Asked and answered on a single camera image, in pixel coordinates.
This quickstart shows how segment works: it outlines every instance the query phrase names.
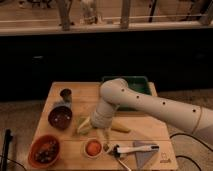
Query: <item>wooden surface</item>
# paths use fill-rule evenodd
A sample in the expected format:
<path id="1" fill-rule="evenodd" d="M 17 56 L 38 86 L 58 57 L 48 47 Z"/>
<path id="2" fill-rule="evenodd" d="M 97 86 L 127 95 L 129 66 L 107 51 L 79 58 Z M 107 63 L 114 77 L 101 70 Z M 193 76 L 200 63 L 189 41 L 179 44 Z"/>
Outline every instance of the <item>wooden surface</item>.
<path id="1" fill-rule="evenodd" d="M 54 134 L 61 142 L 60 159 L 50 170 L 120 170 L 118 162 L 106 153 L 97 159 L 89 159 L 84 156 L 82 149 L 87 138 L 97 137 L 103 143 L 106 141 L 101 130 L 92 130 L 86 136 L 77 135 L 77 120 L 91 114 L 99 100 L 99 86 L 97 82 L 55 82 L 52 84 L 48 98 L 46 100 L 41 118 L 35 132 L 33 141 L 44 134 Z M 58 131 L 51 127 L 47 121 L 49 112 L 55 104 L 61 101 L 59 95 L 64 88 L 72 90 L 72 112 L 71 125 L 65 131 Z M 150 83 L 153 95 L 157 95 L 154 84 Z M 128 125 L 131 132 L 128 134 L 115 131 L 110 132 L 110 145 L 132 146 L 133 140 L 143 142 L 155 142 L 160 146 L 156 153 L 143 167 L 145 170 L 176 170 L 177 163 L 172 144 L 165 123 L 150 117 L 142 112 L 117 112 L 116 121 Z M 123 160 L 131 169 L 136 169 L 135 156 L 128 155 Z"/>

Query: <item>black cable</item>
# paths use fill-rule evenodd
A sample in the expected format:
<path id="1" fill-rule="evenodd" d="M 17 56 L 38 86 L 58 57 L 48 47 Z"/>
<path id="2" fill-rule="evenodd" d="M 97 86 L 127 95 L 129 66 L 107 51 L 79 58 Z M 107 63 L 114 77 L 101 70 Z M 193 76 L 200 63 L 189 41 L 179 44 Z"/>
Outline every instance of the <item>black cable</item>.
<path id="1" fill-rule="evenodd" d="M 11 161 L 11 162 L 13 162 L 13 163 L 15 163 L 15 164 L 18 164 L 19 166 L 21 166 L 21 167 L 24 169 L 24 171 L 27 171 L 27 169 L 26 169 L 21 163 L 15 161 L 15 160 L 9 159 L 9 158 L 7 158 L 7 160 L 9 160 L 9 161 Z"/>
<path id="2" fill-rule="evenodd" d="M 190 157 L 184 156 L 184 155 L 178 155 L 178 156 L 176 156 L 176 158 L 185 158 L 185 159 L 191 161 L 192 163 L 194 163 L 194 165 L 198 168 L 199 171 L 202 171 L 200 166 L 193 159 L 191 159 Z"/>
<path id="3" fill-rule="evenodd" d="M 178 135 L 184 135 L 184 136 L 188 136 L 188 137 L 191 137 L 193 139 L 195 139 L 196 141 L 198 141 L 199 143 L 201 143 L 203 146 L 205 146 L 207 149 L 209 149 L 211 152 L 213 152 L 213 149 L 211 147 L 209 147 L 207 144 L 205 144 L 203 141 L 195 138 L 194 136 L 192 135 L 189 135 L 189 134 L 186 134 L 186 133 L 176 133 L 176 134 L 173 134 L 170 136 L 170 138 L 172 139 L 173 137 L 175 136 L 178 136 Z"/>

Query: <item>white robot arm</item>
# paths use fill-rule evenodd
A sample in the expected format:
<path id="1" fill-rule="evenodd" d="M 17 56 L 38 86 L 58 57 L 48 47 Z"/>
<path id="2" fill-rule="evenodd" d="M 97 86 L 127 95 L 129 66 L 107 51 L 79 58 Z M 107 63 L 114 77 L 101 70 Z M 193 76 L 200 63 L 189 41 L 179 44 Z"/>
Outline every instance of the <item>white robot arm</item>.
<path id="1" fill-rule="evenodd" d="M 143 111 L 213 145 L 213 110 L 135 92 L 128 88 L 128 83 L 123 79 L 103 83 L 100 95 L 101 99 L 90 118 L 94 127 L 110 127 L 117 108 L 125 105 Z"/>

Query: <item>green container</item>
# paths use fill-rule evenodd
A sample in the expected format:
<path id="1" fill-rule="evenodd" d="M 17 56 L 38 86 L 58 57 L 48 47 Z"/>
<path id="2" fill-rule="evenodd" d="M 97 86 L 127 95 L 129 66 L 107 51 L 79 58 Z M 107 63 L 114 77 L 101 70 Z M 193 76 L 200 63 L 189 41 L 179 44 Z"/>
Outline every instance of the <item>green container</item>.
<path id="1" fill-rule="evenodd" d="M 143 94 L 151 95 L 149 88 L 149 82 L 146 76 L 104 76 L 102 77 L 102 82 L 113 80 L 116 78 L 123 78 L 128 82 L 129 88 Z M 130 107 L 120 106 L 119 111 L 135 111 Z"/>

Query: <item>wall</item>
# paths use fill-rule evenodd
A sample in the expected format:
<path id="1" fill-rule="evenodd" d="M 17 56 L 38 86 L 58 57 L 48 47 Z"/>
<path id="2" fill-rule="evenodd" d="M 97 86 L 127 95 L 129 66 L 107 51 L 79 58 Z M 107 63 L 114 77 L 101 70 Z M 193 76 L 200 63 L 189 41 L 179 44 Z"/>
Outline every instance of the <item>wall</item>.
<path id="1" fill-rule="evenodd" d="M 0 37 L 0 100 L 46 98 L 53 81 L 101 81 L 105 75 L 145 75 L 158 91 L 213 87 L 212 33 Z"/>

